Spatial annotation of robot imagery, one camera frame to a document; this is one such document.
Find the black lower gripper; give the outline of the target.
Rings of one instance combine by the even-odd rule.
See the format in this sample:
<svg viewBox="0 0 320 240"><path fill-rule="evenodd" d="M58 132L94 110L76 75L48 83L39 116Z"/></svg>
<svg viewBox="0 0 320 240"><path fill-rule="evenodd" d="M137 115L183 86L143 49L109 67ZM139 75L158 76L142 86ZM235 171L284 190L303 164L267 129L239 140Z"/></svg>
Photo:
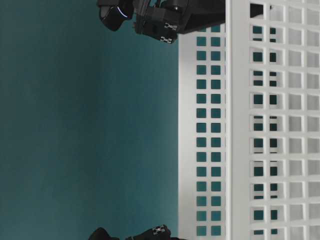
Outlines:
<svg viewBox="0 0 320 240"><path fill-rule="evenodd" d="M177 237L171 237L171 231L165 224L155 226L145 232L129 236L125 240L178 240Z"/></svg>

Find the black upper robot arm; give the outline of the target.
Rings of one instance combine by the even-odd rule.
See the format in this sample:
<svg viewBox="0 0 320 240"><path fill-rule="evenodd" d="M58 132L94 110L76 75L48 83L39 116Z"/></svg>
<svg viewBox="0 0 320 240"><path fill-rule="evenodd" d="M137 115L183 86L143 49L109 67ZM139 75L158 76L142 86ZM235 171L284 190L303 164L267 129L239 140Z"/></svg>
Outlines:
<svg viewBox="0 0 320 240"><path fill-rule="evenodd" d="M217 26L226 21L224 0L99 0L99 19L111 31L135 16L134 30L172 44L179 34Z"/></svg>

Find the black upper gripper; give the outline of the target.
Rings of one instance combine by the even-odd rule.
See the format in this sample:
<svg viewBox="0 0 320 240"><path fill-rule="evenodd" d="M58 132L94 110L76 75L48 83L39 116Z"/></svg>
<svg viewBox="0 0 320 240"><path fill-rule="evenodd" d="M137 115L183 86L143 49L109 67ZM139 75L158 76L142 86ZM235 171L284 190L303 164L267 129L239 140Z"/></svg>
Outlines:
<svg viewBox="0 0 320 240"><path fill-rule="evenodd" d="M225 0L149 0L134 2L134 30L158 41L172 44L187 34L226 22Z"/></svg>

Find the black lower robot arm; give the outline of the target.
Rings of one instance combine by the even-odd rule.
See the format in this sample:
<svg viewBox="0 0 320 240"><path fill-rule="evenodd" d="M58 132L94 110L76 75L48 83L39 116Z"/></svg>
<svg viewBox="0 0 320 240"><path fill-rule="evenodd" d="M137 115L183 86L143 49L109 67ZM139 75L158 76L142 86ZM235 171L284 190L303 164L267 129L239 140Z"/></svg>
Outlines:
<svg viewBox="0 0 320 240"><path fill-rule="evenodd" d="M89 240L119 240L118 237L113 237L108 234L108 232L102 228L97 228L88 238ZM166 225L159 225L146 230L145 232L129 236L126 240L179 240L178 237L171 237L171 231Z"/></svg>

